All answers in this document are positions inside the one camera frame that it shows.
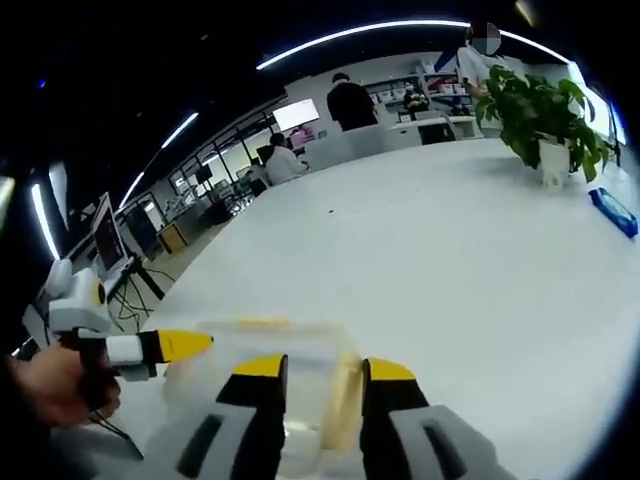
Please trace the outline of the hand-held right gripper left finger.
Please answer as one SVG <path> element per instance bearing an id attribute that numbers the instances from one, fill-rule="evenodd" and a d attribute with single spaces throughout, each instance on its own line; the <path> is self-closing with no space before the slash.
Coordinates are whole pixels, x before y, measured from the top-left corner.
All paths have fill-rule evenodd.
<path id="1" fill-rule="evenodd" d="M 285 442 L 288 356 L 261 355 L 232 370 L 196 421 L 176 464 L 186 479 L 274 479 Z"/>

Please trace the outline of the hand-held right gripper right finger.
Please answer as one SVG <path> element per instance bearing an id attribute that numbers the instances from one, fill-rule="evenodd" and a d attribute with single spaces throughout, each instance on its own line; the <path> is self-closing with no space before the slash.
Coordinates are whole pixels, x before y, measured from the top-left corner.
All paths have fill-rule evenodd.
<path id="1" fill-rule="evenodd" d="M 494 444 L 443 405 L 415 375 L 381 358 L 362 362 L 360 450 L 368 479 L 513 479 Z"/>

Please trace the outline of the person's left hand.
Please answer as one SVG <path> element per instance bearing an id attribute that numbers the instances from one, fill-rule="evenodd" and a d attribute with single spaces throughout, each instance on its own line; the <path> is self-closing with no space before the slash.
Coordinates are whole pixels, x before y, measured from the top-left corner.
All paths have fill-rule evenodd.
<path id="1" fill-rule="evenodd" d="M 50 428 L 70 428 L 89 422 L 91 410 L 80 394 L 85 374 L 80 354 L 49 346 L 31 360 L 8 359 L 21 393 L 36 417 Z"/>

